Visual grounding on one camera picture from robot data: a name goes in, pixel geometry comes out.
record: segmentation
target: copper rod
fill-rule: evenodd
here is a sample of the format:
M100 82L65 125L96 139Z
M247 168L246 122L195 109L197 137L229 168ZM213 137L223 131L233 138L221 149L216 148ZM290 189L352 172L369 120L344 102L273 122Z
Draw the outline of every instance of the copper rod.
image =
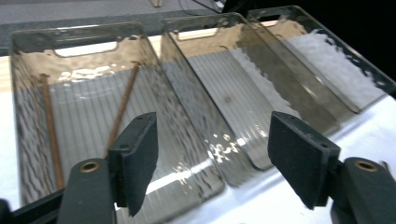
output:
M116 116L116 120L114 121L113 129L111 130L110 137L108 138L107 145L106 145L106 152L105 157L107 156L107 151L111 147L111 145L116 141L120 123L122 120L123 113L126 109L126 104L128 103L129 96L131 95L132 87L134 86L134 80L136 78L137 71L139 70L139 63L134 65L134 69L132 70L131 76L129 77L128 84L125 88L125 92L122 96L122 100L119 107L119 112Z
M55 180L58 189L64 188L64 174L62 172L61 157L59 155L58 139L56 137L55 123L53 119L52 105L50 100L50 87L47 75L40 74L40 81L43 86L43 97L46 111L47 126L49 129L49 145L52 155L52 161L55 168Z

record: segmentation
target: plastic tray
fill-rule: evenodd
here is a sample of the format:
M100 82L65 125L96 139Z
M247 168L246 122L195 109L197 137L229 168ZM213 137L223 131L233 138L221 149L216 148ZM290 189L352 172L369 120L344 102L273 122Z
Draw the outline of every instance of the plastic tray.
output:
M124 216L125 209L119 210L119 221L165 221L223 190L203 141L139 24L18 32L11 40L22 204L62 188L77 162L104 157L135 69L119 132L134 117L155 111L160 151L142 209L134 218ZM49 114L58 139L60 167L52 159Z
M339 128L329 107L349 112L326 86L301 82L314 76L296 78L239 14L169 19L164 28L165 74L232 186L272 166L266 146L273 110L323 133Z
M355 113L396 91L394 81L297 6L251 10L247 18L289 67L314 74Z

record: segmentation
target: wooden stick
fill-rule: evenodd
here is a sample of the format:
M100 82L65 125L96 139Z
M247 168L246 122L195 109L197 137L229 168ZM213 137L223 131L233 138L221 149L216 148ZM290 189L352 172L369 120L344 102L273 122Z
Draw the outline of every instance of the wooden stick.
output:
M129 96L131 95L132 87L134 86L134 80L136 78L137 71L139 70L139 63L136 63L134 65L134 69L132 70L132 74L129 77L128 84L125 88L125 92L122 96L121 104L119 107L119 112L117 114L116 120L114 121L113 129L111 130L110 137L108 138L107 145L106 145L106 152L105 152L105 158L107 156L107 151L111 147L111 145L116 141L118 132L119 132L119 127L121 123L121 119L123 116L123 113L125 112L126 109L126 104L128 103Z
M46 111L47 126L49 129L49 145L51 149L52 161L55 167L55 179L58 189L64 188L64 174L62 172L61 157L59 155L58 139L56 137L55 123L53 120L52 105L50 100L50 88L47 75L40 74L40 81L43 86L43 97Z

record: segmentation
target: clear plastic tray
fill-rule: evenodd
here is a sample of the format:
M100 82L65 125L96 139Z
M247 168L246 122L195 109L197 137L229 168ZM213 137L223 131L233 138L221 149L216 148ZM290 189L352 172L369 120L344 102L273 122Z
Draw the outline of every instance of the clear plastic tray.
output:
M247 18L289 67L300 76L314 74L355 113L396 90L394 81L297 6L251 10Z
M157 112L159 159L142 209L134 218L121 209L119 220L165 221L224 189L139 24L18 32L11 40L22 204L64 187L77 162L105 156L134 71L119 133L134 117Z
M273 110L323 133L339 127L328 110L334 102L348 112L318 81L301 82L315 77L296 78L239 14L169 19L164 28L165 74L230 185L272 166L266 146ZM320 101L321 95L330 99Z

